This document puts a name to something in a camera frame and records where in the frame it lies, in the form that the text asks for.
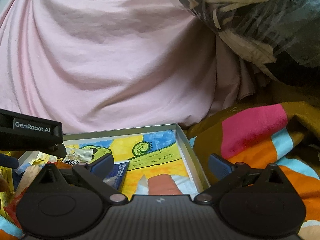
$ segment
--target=pink patch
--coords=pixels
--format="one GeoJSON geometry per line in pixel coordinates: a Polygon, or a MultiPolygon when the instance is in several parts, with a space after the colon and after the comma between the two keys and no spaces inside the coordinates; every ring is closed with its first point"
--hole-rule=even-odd
{"type": "Polygon", "coordinates": [[[280,104],[246,109],[222,122],[221,155],[229,159],[286,127],[280,104]]]}

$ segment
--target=pink cloth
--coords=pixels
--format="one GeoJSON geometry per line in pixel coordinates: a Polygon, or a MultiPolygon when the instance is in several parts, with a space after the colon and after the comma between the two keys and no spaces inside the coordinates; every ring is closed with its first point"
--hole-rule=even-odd
{"type": "Polygon", "coordinates": [[[230,159],[286,127],[281,104],[249,108],[222,122],[221,155],[230,159]]]}
{"type": "Polygon", "coordinates": [[[11,0],[0,108],[66,133],[189,126],[254,93],[244,62],[169,0],[11,0]]]}

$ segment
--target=dark blue package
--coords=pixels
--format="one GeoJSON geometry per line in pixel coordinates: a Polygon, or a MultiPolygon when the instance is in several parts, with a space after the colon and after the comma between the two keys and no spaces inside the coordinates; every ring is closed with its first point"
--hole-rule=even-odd
{"type": "Polygon", "coordinates": [[[130,160],[115,162],[113,165],[113,170],[109,173],[108,176],[106,176],[103,182],[107,183],[109,186],[115,188],[116,190],[121,191],[129,163],[130,160]]]}

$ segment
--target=orange painted area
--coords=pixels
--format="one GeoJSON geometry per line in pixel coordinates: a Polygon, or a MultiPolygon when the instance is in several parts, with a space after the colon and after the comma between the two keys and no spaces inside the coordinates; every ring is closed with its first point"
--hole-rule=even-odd
{"type": "Polygon", "coordinates": [[[231,163],[244,162],[251,168],[264,169],[269,163],[277,160],[277,152],[271,138],[251,146],[228,161],[231,163]]]}
{"type": "Polygon", "coordinates": [[[320,180],[295,172],[286,166],[279,167],[302,198],[307,209],[306,220],[320,221],[320,180]]]}
{"type": "Polygon", "coordinates": [[[0,239],[1,239],[1,240],[19,240],[19,238],[7,234],[7,233],[4,232],[2,229],[0,229],[0,239]]]}
{"type": "Polygon", "coordinates": [[[138,182],[143,175],[145,175],[146,178],[149,179],[160,174],[180,175],[188,177],[188,173],[182,159],[176,160],[174,162],[164,163],[161,165],[135,169],[127,172],[121,192],[130,199],[136,192],[138,182]]]}

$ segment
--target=ribbed black surface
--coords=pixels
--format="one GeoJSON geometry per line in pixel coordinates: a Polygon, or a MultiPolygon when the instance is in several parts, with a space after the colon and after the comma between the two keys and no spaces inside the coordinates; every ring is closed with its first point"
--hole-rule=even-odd
{"type": "MultiPolygon", "coordinates": [[[[110,208],[93,230],[70,240],[256,240],[224,225],[209,206],[181,196],[135,196],[110,208]]],[[[25,240],[36,240],[27,237],[25,240]]],[[[289,236],[282,240],[300,240],[289,236]]]]}

